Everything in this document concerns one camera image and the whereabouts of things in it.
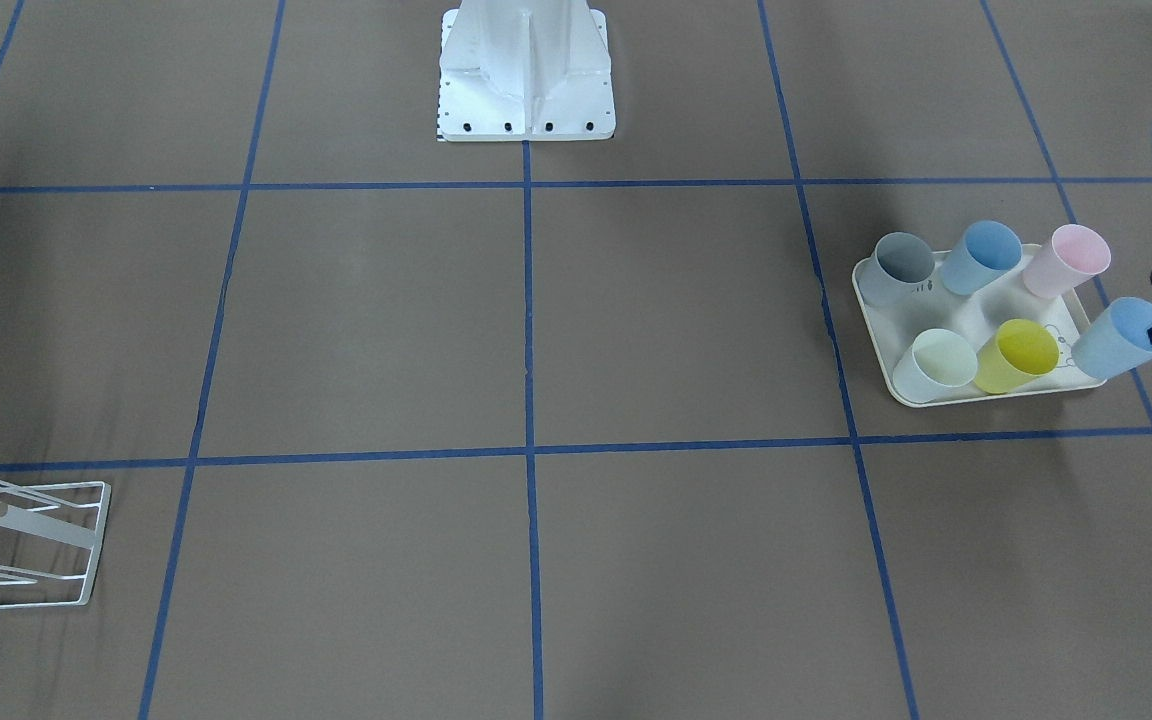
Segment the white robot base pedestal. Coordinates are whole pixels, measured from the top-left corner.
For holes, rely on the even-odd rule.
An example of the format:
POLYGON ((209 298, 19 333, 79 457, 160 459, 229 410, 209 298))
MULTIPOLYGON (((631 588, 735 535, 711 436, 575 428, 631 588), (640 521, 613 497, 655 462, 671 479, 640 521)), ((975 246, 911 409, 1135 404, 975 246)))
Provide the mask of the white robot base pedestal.
POLYGON ((462 1, 444 13, 440 31, 438 141, 616 132, 607 18, 586 1, 462 1))

